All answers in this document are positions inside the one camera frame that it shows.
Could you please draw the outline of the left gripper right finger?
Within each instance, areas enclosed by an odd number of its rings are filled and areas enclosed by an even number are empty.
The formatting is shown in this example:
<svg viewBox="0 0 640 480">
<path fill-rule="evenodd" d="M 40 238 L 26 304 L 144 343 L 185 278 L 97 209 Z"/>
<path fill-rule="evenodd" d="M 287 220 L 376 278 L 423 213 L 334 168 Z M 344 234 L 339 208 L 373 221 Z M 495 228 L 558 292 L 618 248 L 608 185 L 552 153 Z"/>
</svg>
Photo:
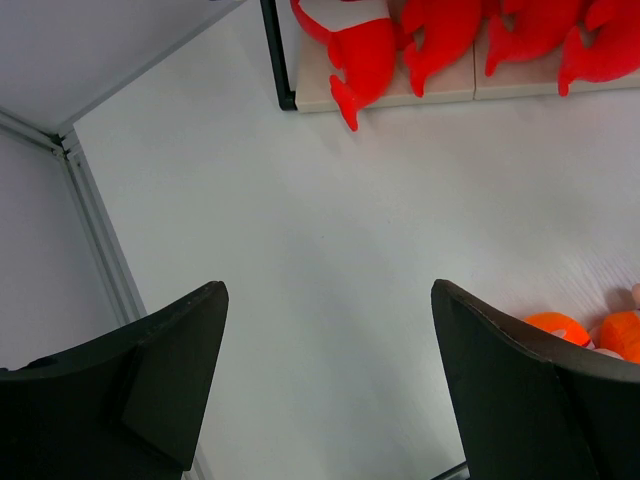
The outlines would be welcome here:
<svg viewBox="0 0 640 480">
<path fill-rule="evenodd" d="M 571 344 L 448 280 L 434 327 L 473 479 L 636 479 L 639 367 Z"/>
</svg>

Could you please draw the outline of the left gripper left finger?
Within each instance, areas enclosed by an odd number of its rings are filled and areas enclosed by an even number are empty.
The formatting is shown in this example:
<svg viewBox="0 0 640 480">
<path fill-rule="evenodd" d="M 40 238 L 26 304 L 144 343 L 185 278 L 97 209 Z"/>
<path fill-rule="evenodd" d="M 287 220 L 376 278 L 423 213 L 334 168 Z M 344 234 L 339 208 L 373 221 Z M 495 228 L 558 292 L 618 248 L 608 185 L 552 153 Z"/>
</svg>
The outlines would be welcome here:
<svg viewBox="0 0 640 480">
<path fill-rule="evenodd" d="M 194 463 L 229 295 L 209 282 L 1 372 L 5 479 L 179 479 Z"/>
</svg>

